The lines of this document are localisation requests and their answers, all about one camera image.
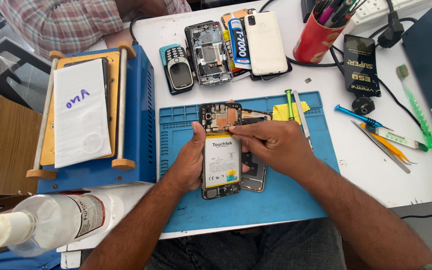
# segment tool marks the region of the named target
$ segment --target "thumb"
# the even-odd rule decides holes
[[[206,141],[206,132],[203,126],[198,122],[191,123],[193,135],[188,142],[188,147],[198,155],[201,154]]]
[[[240,134],[234,134],[233,138],[239,140],[241,142],[241,146],[248,149],[251,153],[258,156],[263,161],[268,157],[268,149],[259,139]]]

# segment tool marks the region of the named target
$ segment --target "blue metal machine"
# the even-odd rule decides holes
[[[57,170],[57,178],[39,180],[38,193],[59,193],[135,181],[156,183],[154,69],[143,48],[140,45],[132,47],[136,57],[127,61],[124,156],[135,161],[136,168],[111,168],[111,161],[116,157],[93,159],[59,169],[55,169],[54,165],[43,166],[44,170]],[[75,55],[117,50],[115,48]]]

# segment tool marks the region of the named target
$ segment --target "blue screwdriver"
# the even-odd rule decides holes
[[[336,107],[334,108],[334,110],[335,110],[335,111],[340,111],[340,112],[345,113],[345,114],[349,114],[349,115],[351,115],[351,116],[354,116],[354,117],[356,117],[357,119],[359,119],[359,120],[363,121],[364,123],[368,124],[369,126],[382,127],[382,128],[385,128],[385,129],[389,129],[389,130],[391,130],[391,131],[394,131],[394,130],[392,130],[392,129],[390,129],[390,128],[387,128],[386,126],[381,125],[380,122],[378,122],[378,121],[376,121],[376,120],[374,120],[374,119],[371,119],[371,118],[368,118],[368,117],[364,117],[364,116],[361,116],[361,115],[355,114],[355,113],[353,113],[352,111],[350,111],[349,109],[347,109],[347,108],[343,108],[343,107],[339,106],[339,104],[336,105]]]

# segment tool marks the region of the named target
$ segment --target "white spray nozzle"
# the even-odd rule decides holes
[[[0,214],[0,247],[17,245],[26,241],[33,225],[27,213]]]

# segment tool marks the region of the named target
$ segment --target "wooden roller end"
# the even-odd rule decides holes
[[[113,159],[113,161],[111,162],[111,167],[113,167],[113,169],[127,171],[131,169],[135,169],[136,163],[129,159],[117,158],[117,159]]]
[[[62,52],[57,51],[57,50],[52,50],[51,52],[49,52],[49,58],[51,60],[53,60],[53,58],[55,58],[55,57],[57,57],[59,59],[63,59],[63,58],[66,58],[66,55],[64,55]]]
[[[58,174],[54,170],[44,170],[44,169],[30,169],[26,173],[26,178],[33,180],[51,180],[56,178]]]
[[[128,42],[120,41],[117,45],[117,49],[121,52],[122,48],[126,48],[128,50],[128,59],[136,57],[135,49],[133,49],[133,47],[131,47]]]

